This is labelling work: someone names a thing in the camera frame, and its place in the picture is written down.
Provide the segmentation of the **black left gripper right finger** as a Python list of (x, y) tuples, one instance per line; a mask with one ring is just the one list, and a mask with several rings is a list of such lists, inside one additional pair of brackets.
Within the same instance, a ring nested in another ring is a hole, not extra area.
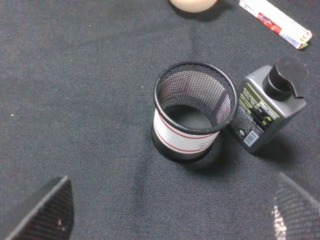
[(301, 177), (279, 173), (273, 187), (271, 216), (275, 240), (318, 240), (320, 191)]

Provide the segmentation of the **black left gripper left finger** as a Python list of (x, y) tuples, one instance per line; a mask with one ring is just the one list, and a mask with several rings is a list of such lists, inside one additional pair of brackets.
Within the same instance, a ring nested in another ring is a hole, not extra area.
[(72, 182), (49, 180), (0, 217), (2, 240), (69, 240), (75, 222)]

